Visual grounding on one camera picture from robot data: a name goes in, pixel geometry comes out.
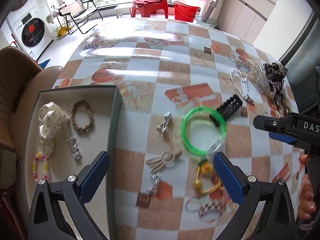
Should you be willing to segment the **person's right hand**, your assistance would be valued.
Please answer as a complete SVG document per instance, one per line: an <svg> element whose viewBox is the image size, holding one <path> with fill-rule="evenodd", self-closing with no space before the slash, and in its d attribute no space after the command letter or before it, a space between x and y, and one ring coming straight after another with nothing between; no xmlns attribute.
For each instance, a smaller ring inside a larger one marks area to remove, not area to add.
<svg viewBox="0 0 320 240"><path fill-rule="evenodd" d="M302 179L301 192L299 194L298 217L304 220L310 220L311 215L316 211L314 192L309 175L305 174Z"/></svg>

